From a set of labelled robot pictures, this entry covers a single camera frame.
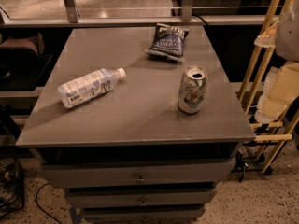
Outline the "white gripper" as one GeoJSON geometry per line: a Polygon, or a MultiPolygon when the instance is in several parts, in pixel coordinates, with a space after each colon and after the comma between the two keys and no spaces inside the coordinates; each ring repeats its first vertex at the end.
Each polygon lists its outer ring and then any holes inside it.
{"type": "Polygon", "coordinates": [[[299,63],[287,61],[280,68],[271,67],[254,118],[262,124],[273,122],[298,96],[299,63]]]}

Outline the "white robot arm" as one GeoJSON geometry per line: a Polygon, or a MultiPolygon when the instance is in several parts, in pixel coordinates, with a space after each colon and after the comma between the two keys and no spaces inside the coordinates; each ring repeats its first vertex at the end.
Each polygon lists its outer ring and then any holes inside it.
{"type": "Polygon", "coordinates": [[[299,96],[299,0],[258,35],[254,44],[274,48],[277,56],[286,60],[280,68],[270,68],[257,104],[254,118],[267,124],[275,121],[299,96]]]}

